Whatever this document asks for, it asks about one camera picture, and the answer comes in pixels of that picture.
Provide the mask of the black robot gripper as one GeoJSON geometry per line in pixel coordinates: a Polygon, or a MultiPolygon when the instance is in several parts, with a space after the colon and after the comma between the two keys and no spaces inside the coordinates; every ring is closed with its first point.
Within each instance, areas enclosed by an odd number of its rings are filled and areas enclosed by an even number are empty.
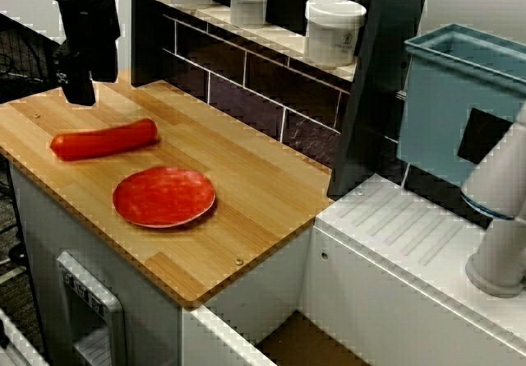
{"type": "Polygon", "coordinates": [[[94,81],[113,83],[118,77],[120,37],[116,0],[54,0],[59,6],[66,39],[53,53],[58,84],[71,104],[95,104],[94,81]],[[89,58],[90,71],[85,60],[89,58]]]}

